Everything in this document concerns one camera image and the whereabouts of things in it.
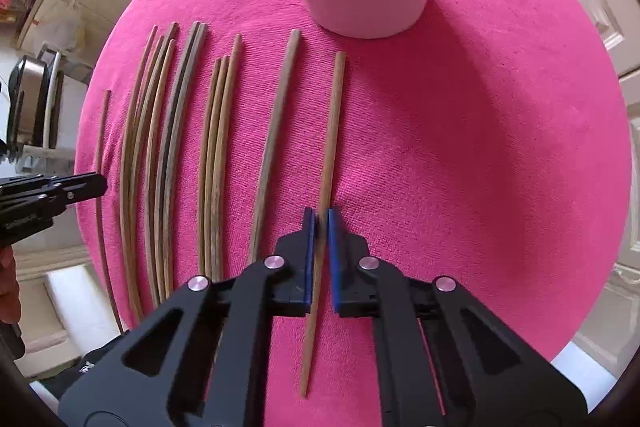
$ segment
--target silver bolt head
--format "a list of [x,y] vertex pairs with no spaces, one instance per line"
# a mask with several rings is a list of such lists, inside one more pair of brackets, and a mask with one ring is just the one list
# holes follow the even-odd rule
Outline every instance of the silver bolt head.
[[438,277],[436,288],[441,292],[452,292],[456,289],[456,282],[451,277]]
[[371,255],[367,255],[366,257],[360,259],[358,264],[363,270],[375,270],[378,266],[380,266],[380,259]]
[[209,279],[207,279],[203,275],[196,275],[195,277],[191,277],[191,279],[189,279],[187,286],[190,290],[199,292],[209,286]]
[[269,270],[275,270],[284,266],[284,257],[281,255],[270,255],[264,260],[264,265]]

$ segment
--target plastic bag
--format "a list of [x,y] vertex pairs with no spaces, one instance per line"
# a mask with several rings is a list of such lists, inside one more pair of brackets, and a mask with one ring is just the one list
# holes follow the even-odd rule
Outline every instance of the plastic bag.
[[58,3],[36,26],[33,54],[38,56],[43,43],[65,55],[79,55],[84,50],[84,21],[76,0],[65,6]]

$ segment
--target human hand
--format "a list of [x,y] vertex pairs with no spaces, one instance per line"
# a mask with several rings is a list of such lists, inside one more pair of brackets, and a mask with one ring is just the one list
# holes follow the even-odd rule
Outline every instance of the human hand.
[[0,250],[0,321],[15,324],[20,320],[22,308],[18,299],[20,288],[15,278],[14,250]]

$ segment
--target floor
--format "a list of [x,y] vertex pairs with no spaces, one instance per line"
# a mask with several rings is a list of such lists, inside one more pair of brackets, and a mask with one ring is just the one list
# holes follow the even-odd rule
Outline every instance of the floor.
[[58,317],[82,355],[120,334],[92,264],[50,272],[47,280]]
[[582,391],[591,412],[616,383],[616,378],[580,347],[570,342],[552,361]]

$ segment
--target wooden chopstick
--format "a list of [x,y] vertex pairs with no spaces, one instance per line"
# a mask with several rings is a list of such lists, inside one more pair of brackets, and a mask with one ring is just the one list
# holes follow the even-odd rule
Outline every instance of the wooden chopstick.
[[335,147],[338,139],[340,123],[340,105],[342,103],[342,83],[344,79],[344,52],[337,52],[334,61],[334,77],[331,86],[331,102],[329,107],[329,122],[324,139],[324,162],[322,163],[322,179],[320,184],[320,198],[318,203],[319,231],[314,245],[314,289],[311,302],[311,312],[306,319],[305,340],[302,351],[302,366],[300,367],[300,396],[306,398],[309,374],[314,355],[316,337],[316,322],[318,321],[318,304],[320,301],[320,287],[322,284],[322,267],[324,266],[324,250],[326,245],[326,211],[331,205],[331,192],[334,179]]
[[218,142],[218,126],[220,124],[220,108],[222,107],[222,97],[225,90],[226,71],[229,66],[229,57],[225,55],[220,62],[220,71],[216,81],[216,93],[213,98],[211,117],[209,118],[209,138],[207,142],[207,165],[205,171],[205,191],[204,191],[204,266],[205,275],[212,278],[212,252],[211,252],[211,198],[213,196],[213,171],[216,159],[216,143]]
[[225,91],[220,107],[220,123],[216,140],[216,158],[213,165],[213,184],[211,191],[211,280],[217,282],[223,277],[222,259],[222,217],[223,195],[225,190],[226,138],[228,136],[229,115],[233,98],[234,84],[238,73],[242,35],[238,33],[231,49],[229,67],[226,70]]
[[247,256],[247,264],[255,263],[260,257],[260,238],[262,237],[262,225],[264,223],[264,211],[266,208],[267,191],[269,188],[269,177],[271,166],[273,165],[273,157],[278,141],[278,130],[282,121],[282,113],[284,111],[284,102],[287,98],[287,88],[289,87],[289,79],[291,71],[296,60],[296,50],[300,42],[300,30],[291,30],[287,50],[284,54],[282,67],[280,68],[280,79],[278,80],[278,89],[271,110],[271,120],[269,122],[269,130],[267,131],[267,139],[262,152],[262,163],[260,165],[260,177],[258,178],[258,190],[255,195],[254,203],[254,220],[251,224],[251,236],[249,240],[249,252]]
[[152,295],[156,295],[158,303],[164,301],[161,295],[164,295],[164,284],[160,285],[158,273],[161,260],[159,252],[156,250],[155,244],[155,217],[156,208],[156,171],[158,164],[158,133],[160,127],[160,114],[162,112],[162,100],[164,100],[164,92],[166,88],[166,80],[169,76],[171,61],[174,58],[175,40],[169,41],[169,44],[162,62],[162,70],[158,79],[158,89],[156,90],[156,99],[154,100],[154,108],[151,114],[151,123],[149,125],[149,138],[146,143],[146,169],[145,169],[145,242],[146,242],[146,265],[149,274],[149,286]]
[[164,36],[160,36],[158,41],[156,42],[156,46],[154,48],[154,52],[151,58],[151,62],[149,63],[148,68],[146,69],[145,81],[143,82],[143,89],[140,93],[140,103],[138,104],[138,110],[136,110],[133,130],[134,140],[132,142],[132,151],[131,151],[131,173],[129,177],[129,219],[131,220],[130,227],[130,237],[129,244],[133,251],[136,251],[136,208],[138,203],[138,174],[140,171],[140,153],[142,151],[142,141],[146,137],[146,130],[144,129],[148,125],[148,118],[146,114],[143,114],[147,111],[148,108],[148,98],[151,92],[150,88],[152,87],[153,81],[153,73],[156,66],[156,62],[158,61],[158,56],[164,45]]
[[186,103],[193,69],[198,60],[200,50],[207,36],[207,25],[201,23],[198,26],[196,35],[193,38],[193,45],[189,51],[189,57],[184,68],[178,99],[175,104],[174,125],[172,126],[171,138],[169,140],[169,154],[167,157],[166,171],[164,176],[164,207],[162,210],[162,249],[164,250],[164,286],[167,298],[174,291],[174,263],[173,263],[173,213],[174,213],[174,190],[178,149],[182,136],[182,126],[184,123],[184,105]]
[[[111,99],[111,91],[106,90],[102,98],[102,113],[100,115],[100,127],[98,128],[98,143],[96,145],[95,155],[95,171],[98,174],[102,173],[102,154],[104,152],[104,129],[107,124],[107,112],[109,110],[109,101]],[[95,198],[95,228],[98,234],[98,252],[100,253],[100,263],[102,264],[102,278],[104,279],[104,285],[107,289],[107,295],[109,296],[109,304],[111,305],[111,311],[113,312],[113,318],[118,325],[118,331],[124,333],[122,328],[122,321],[120,320],[120,314],[118,313],[118,306],[116,299],[113,295],[113,286],[111,285],[111,277],[109,276],[109,265],[107,264],[107,251],[104,247],[104,227],[102,225],[102,198]]]
[[202,138],[200,139],[200,162],[198,165],[198,273],[210,277],[205,270],[205,233],[204,233],[204,190],[207,178],[207,145],[209,144],[209,122],[213,109],[213,97],[218,85],[218,73],[220,73],[220,59],[216,58],[211,71],[209,92],[207,93],[207,103],[204,108],[202,119]]
[[[169,47],[169,42],[175,38],[175,34],[177,33],[177,31],[178,31],[178,23],[172,22],[169,25],[169,30],[167,32],[166,37],[162,36],[158,41],[158,42],[161,42],[161,45],[159,48],[158,56],[156,57],[155,62],[153,62],[153,70],[151,73],[151,77],[149,79],[149,86],[146,91],[145,100],[142,105],[140,126],[138,127],[138,134],[136,135],[136,144],[135,144],[136,156],[134,157],[134,172],[135,172],[135,176],[137,177],[138,176],[137,163],[140,161],[140,156],[144,151],[145,159],[146,159],[146,169],[145,169],[145,186],[146,187],[148,187],[148,180],[146,176],[149,172],[149,169],[155,172],[155,163],[153,163],[152,161],[152,164],[150,164],[149,159],[146,158],[146,152],[148,152],[149,143],[148,141],[146,142],[146,149],[145,149],[145,140],[147,140],[148,137],[150,137],[153,132],[157,134],[159,110],[156,114],[156,121],[152,123],[153,117],[154,117],[153,110],[156,108],[155,102],[156,102],[156,96],[158,95],[158,87],[160,82],[162,65],[164,65],[164,59],[166,57],[167,49]],[[164,84],[162,84],[162,93],[161,93],[160,100],[162,100],[162,96],[164,96]],[[145,193],[145,198],[144,198],[146,277],[148,280],[151,300],[153,302],[154,309],[156,309],[159,304],[158,281],[156,279],[156,264],[155,264],[155,257],[154,257],[154,245],[152,240],[153,235],[151,232],[151,230],[153,229],[153,219],[148,219],[148,216],[149,216],[148,202],[149,202],[149,198],[148,198],[148,191],[147,191]],[[135,243],[135,240],[136,238],[134,235],[134,237],[132,238],[132,242]]]
[[136,105],[138,105],[138,94],[140,93],[140,83],[145,73],[146,62],[151,51],[151,45],[158,26],[154,26],[149,33],[146,41],[145,50],[138,73],[133,85],[133,92],[129,100],[129,109],[127,111],[127,120],[124,128],[124,136],[122,138],[122,153],[120,157],[120,237],[122,238],[122,257],[125,267],[125,280],[127,283],[127,293],[129,295],[129,304],[136,322],[140,322],[142,318],[142,304],[140,303],[140,292],[138,291],[138,278],[136,276],[136,256],[131,251],[130,238],[130,215],[129,215],[129,176],[130,176],[130,149],[133,135],[132,126],[135,120]]
[[164,125],[162,126],[162,136],[160,139],[159,148],[159,165],[156,171],[156,195],[155,195],[155,208],[154,208],[154,243],[156,248],[156,260],[160,260],[160,263],[156,266],[158,276],[159,297],[161,302],[165,301],[168,295],[166,294],[166,284],[164,282],[164,271],[161,269],[164,267],[164,258],[166,251],[164,251],[164,226],[166,223],[162,221],[164,214],[164,175],[166,172],[167,163],[169,160],[169,147],[171,142],[172,128],[174,126],[175,109],[178,103],[178,94],[180,92],[180,86],[182,85],[182,78],[184,76],[184,70],[187,66],[187,60],[189,53],[191,52],[191,46],[193,45],[193,39],[196,35],[199,22],[194,22],[191,25],[187,41],[185,43],[182,55],[180,56],[180,62],[178,63],[178,69],[175,72],[174,83],[169,97],[169,105],[166,108],[164,114]]

